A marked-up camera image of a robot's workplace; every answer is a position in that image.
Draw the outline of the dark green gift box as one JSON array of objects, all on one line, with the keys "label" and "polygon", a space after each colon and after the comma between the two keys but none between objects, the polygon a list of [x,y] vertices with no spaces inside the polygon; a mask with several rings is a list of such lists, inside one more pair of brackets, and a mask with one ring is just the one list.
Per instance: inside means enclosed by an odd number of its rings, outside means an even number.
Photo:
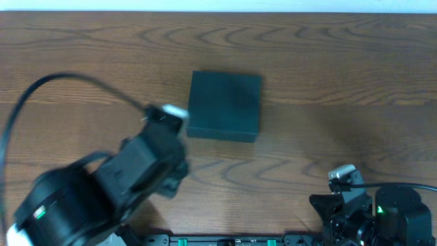
[{"label": "dark green gift box", "polygon": [[256,141],[262,81],[258,74],[193,71],[187,135],[203,139]]}]

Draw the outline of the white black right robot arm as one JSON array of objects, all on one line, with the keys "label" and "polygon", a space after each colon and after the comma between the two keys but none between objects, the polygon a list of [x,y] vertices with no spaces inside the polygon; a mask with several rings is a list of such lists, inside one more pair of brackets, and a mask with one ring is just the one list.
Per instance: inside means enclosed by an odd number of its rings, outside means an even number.
[{"label": "white black right robot arm", "polygon": [[436,244],[432,212],[417,189],[435,187],[403,182],[366,184],[351,166],[328,173],[330,195],[311,195],[322,220],[323,245]]}]

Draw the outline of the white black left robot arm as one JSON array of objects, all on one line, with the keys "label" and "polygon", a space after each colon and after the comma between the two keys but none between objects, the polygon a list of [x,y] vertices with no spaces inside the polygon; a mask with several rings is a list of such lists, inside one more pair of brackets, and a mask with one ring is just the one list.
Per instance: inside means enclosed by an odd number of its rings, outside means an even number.
[{"label": "white black left robot arm", "polygon": [[15,212],[31,245],[97,245],[153,193],[173,197],[188,173],[185,121],[148,120],[117,154],[93,152],[39,176]]}]

